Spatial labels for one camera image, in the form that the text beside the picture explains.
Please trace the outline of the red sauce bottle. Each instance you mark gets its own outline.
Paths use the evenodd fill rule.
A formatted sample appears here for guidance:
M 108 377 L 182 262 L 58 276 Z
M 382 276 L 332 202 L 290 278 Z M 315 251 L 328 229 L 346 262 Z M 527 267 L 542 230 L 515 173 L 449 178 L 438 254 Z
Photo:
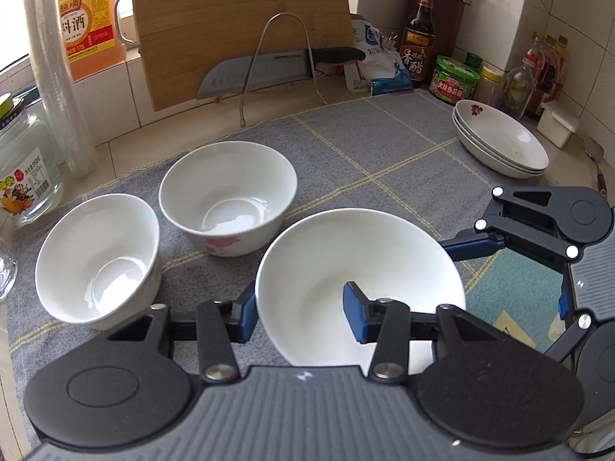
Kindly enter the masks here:
M 544 110 L 543 104 L 557 100 L 561 94 L 570 64 L 570 56 L 568 40 L 564 35 L 555 38 L 552 35 L 541 35 L 534 31 L 532 41 L 530 55 L 536 57 L 534 72 L 536 85 L 527 103 L 525 114 L 533 120 L 538 120 Z

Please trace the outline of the green lidded sauce jar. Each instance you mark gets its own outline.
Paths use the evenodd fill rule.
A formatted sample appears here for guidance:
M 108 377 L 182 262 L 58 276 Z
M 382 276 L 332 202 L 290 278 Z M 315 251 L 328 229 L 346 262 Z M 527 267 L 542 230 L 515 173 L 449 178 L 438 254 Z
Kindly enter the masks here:
M 456 105 L 460 100 L 470 99 L 479 83 L 479 73 L 451 57 L 436 58 L 429 92 L 442 102 Z

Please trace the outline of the white plate with fruit print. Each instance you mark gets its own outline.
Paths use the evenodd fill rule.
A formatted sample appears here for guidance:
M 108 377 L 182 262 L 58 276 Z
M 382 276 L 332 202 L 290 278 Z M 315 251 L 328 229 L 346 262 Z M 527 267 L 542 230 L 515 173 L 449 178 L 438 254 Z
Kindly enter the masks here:
M 536 174 L 549 166 L 548 154 L 536 136 L 497 108 L 461 100 L 454 106 L 452 116 L 472 143 L 509 166 Z

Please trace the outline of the green capped spice jar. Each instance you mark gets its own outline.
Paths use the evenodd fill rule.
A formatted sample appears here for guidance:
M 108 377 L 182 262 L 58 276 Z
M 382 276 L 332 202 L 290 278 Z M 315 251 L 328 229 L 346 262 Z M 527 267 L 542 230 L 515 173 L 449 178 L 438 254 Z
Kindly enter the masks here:
M 483 61 L 484 60 L 479 55 L 472 52 L 467 52 L 464 63 L 467 67 L 478 71 L 480 67 L 482 67 Z

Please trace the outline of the white plastic container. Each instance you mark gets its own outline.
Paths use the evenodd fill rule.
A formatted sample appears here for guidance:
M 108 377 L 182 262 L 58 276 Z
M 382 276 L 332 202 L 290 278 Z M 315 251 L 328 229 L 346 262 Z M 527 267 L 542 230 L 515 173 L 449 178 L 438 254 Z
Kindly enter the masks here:
M 564 148 L 570 136 L 577 132 L 580 119 L 557 101 L 543 103 L 542 107 L 537 131 L 558 149 Z

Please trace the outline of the grey checked table mat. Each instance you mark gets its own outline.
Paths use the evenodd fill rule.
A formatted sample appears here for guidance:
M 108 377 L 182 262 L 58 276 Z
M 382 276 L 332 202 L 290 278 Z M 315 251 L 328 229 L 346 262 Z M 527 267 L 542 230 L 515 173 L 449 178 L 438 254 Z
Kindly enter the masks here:
M 298 189 L 283 230 L 312 213 L 363 207 L 395 214 L 434 238 L 448 239 L 483 214 L 492 187 L 525 184 L 489 170 L 465 150 L 451 120 L 451 107 L 426 93 L 354 100 L 228 130 L 228 136 L 215 136 L 214 141 L 226 138 L 269 146 L 293 164 Z M 34 285 L 38 251 L 68 211 L 85 200 L 116 192 L 148 202 L 161 226 L 163 273 L 155 301 L 174 312 L 191 310 L 208 298 L 235 298 L 254 279 L 266 247 L 238 258 L 205 255 L 161 213 L 158 188 L 183 154 L 82 192 L 13 236 L 19 273 L 7 299 L 8 345 L 18 417 L 28 439 L 26 452 L 39 444 L 23 407 L 27 381 L 98 333 L 54 320 L 38 300 Z M 466 310 L 472 314 L 538 351 L 545 351 L 563 331 L 561 321 L 550 327 L 559 320 L 560 274 L 510 250 L 455 266 L 465 284 Z

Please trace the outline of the clear glass bottle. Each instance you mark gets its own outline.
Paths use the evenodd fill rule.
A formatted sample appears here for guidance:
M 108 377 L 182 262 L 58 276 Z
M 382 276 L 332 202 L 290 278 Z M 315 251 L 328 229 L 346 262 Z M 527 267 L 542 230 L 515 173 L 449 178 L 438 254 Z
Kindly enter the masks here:
M 535 88 L 536 57 L 527 53 L 519 66 L 513 68 L 502 87 L 498 108 L 511 118 L 520 120 Z

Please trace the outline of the yellow lidded spice jar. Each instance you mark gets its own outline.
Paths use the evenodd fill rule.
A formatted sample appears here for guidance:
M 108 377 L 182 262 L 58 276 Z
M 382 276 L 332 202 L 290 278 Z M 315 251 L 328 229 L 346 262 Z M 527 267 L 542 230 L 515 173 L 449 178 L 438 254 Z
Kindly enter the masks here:
M 483 63 L 479 68 L 479 82 L 474 90 L 473 99 L 495 106 L 499 98 L 502 78 L 504 75 L 498 70 Z

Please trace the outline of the wooden cutting board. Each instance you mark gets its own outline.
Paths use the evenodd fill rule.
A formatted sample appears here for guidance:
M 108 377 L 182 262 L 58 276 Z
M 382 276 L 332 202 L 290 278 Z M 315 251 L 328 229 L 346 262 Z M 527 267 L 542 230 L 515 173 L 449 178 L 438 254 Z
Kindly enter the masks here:
M 196 98 L 230 58 L 353 43 L 348 0 L 132 0 L 154 110 Z

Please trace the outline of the glass jar green lid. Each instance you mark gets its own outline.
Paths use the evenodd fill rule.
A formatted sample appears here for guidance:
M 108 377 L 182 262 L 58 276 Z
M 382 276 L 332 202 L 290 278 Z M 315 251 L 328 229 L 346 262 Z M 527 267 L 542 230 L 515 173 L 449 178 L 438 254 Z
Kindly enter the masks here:
M 37 220 L 63 196 L 52 132 L 22 99 L 1 96 L 1 212 L 18 226 Z

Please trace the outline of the dark vinegar bottle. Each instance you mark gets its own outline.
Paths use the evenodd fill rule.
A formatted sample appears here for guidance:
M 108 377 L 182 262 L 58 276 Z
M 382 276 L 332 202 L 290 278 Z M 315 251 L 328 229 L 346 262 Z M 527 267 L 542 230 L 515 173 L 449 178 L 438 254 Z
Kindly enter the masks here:
M 435 24 L 432 22 L 434 0 L 417 0 L 416 11 L 404 25 L 399 55 L 411 81 L 420 85 L 429 68 L 435 42 Z

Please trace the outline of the orange cooking wine jug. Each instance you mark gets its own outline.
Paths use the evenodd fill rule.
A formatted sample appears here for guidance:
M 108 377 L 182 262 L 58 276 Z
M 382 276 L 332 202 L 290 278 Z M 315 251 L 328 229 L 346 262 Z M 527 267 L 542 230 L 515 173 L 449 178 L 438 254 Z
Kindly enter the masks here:
M 121 63 L 126 47 L 114 21 L 117 0 L 58 0 L 63 47 L 77 81 Z

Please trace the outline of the plain white plate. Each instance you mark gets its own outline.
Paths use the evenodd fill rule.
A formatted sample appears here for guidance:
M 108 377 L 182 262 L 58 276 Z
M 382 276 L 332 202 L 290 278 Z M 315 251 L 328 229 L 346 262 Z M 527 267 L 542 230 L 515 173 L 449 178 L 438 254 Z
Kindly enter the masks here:
M 539 177 L 544 174 L 543 171 L 535 172 L 523 170 L 520 169 L 520 167 L 514 167 L 511 163 L 506 163 L 505 160 L 499 156 L 492 155 L 484 148 L 473 142 L 456 118 L 452 118 L 452 123 L 454 123 L 455 129 L 457 129 L 459 139 L 464 148 L 489 169 L 494 170 L 505 177 L 520 180 Z

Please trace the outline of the white bowl pink flower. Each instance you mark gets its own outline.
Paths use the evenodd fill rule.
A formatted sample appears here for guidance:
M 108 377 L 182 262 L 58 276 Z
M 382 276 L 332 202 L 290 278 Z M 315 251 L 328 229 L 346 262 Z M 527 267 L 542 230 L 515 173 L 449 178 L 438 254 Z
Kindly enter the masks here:
M 195 248 L 239 257 L 271 242 L 297 188 L 296 171 L 281 153 L 251 142 L 221 142 L 177 160 L 161 181 L 158 203 Z

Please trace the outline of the plain white bowl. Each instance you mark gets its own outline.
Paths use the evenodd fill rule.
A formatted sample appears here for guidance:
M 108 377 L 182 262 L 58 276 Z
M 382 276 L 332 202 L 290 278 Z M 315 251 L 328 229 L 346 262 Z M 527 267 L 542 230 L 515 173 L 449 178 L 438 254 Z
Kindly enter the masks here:
M 139 197 L 109 194 L 76 206 L 49 232 L 35 287 L 56 320 L 106 330 L 147 309 L 161 284 L 161 230 Z

